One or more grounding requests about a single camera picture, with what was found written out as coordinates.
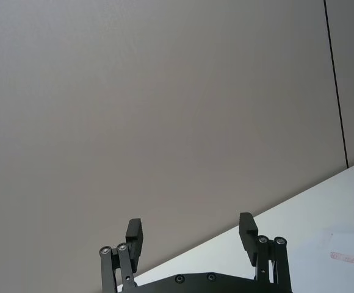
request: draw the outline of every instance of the white table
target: white table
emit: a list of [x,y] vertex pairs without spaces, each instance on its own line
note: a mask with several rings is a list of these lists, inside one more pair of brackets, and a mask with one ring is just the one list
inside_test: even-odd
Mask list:
[[[246,212],[243,206],[240,211]],[[255,221],[259,234],[271,239],[285,237],[289,254],[323,228],[336,224],[354,226],[354,167],[263,212]],[[141,285],[178,273],[198,272],[253,278],[255,269],[242,246],[237,226],[137,276],[135,281]]]

